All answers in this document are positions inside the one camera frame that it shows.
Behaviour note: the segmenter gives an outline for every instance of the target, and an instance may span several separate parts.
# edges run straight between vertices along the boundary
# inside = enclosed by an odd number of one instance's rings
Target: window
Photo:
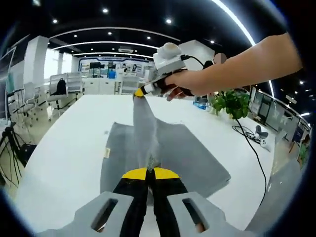
[[[61,66],[61,73],[71,73],[73,57],[71,54],[64,53],[63,64]]]
[[[59,52],[47,49],[44,65],[44,80],[49,81],[50,76],[58,74],[58,57]]]

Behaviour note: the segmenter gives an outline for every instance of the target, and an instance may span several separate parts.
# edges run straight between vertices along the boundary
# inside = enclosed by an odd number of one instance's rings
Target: white table
[[[208,200],[224,211],[228,223],[244,230],[260,204],[264,178],[246,139],[231,128],[237,123],[211,115],[193,106],[192,101],[167,102],[158,97],[149,97],[148,101],[158,119],[185,124],[228,170],[232,177],[229,184]],[[133,124],[131,96],[85,95],[42,138],[25,168],[15,200],[34,231],[63,227],[73,220],[77,209],[100,194],[106,131],[114,122]],[[240,122],[251,130],[257,125],[249,118]],[[271,152],[252,142],[267,182],[275,136],[268,139]],[[142,232],[152,231],[154,222],[152,216],[146,217]]]

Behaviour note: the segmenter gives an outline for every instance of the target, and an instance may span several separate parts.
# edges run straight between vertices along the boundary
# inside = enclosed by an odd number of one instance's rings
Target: ceiling
[[[251,43],[238,25],[214,2],[221,2],[229,8],[243,23],[255,42],[286,31],[285,27],[259,4],[262,2],[260,0],[31,0],[19,6],[15,6],[14,2],[10,3],[15,11],[12,13],[11,22],[7,19],[5,22],[7,29],[11,31],[6,31],[3,36],[10,34],[11,39],[4,43],[11,46],[27,35],[30,35],[28,39],[37,35],[51,38],[50,48],[91,41],[132,42],[160,47],[166,42],[179,44],[198,40],[214,49],[216,53],[225,53],[227,57],[235,56],[251,47]],[[168,18],[172,20],[171,24],[166,23]],[[58,23],[53,24],[53,19],[58,20]],[[84,28],[99,29],[76,31]],[[18,45],[15,62],[23,60],[26,46],[27,40]],[[156,51],[150,47],[121,43],[90,43],[59,50],[76,55],[117,52],[120,46],[128,46],[137,50],[133,54],[145,56],[152,56]],[[311,89],[310,83],[303,70],[276,79],[273,81],[275,96],[289,103],[285,98],[289,95],[297,100],[296,105],[290,104],[295,110],[299,113],[311,112],[312,104],[315,103],[311,95],[316,92],[306,91]],[[268,83],[259,84],[258,88],[271,93]]]

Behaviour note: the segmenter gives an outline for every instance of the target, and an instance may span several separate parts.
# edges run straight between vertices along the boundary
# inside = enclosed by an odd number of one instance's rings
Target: green leaves
[[[224,96],[222,93],[214,96],[210,102],[217,115],[224,108],[233,119],[245,118],[248,115],[249,95],[244,92],[229,90],[224,92]]]

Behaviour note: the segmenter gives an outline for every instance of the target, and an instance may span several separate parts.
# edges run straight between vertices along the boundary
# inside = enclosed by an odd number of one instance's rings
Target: hand
[[[168,76],[165,79],[165,83],[167,88],[162,91],[162,94],[172,90],[167,97],[168,101],[174,98],[183,99],[186,97],[180,87],[191,90],[194,95],[200,95],[201,88],[203,87],[201,84],[201,71],[181,71]]]

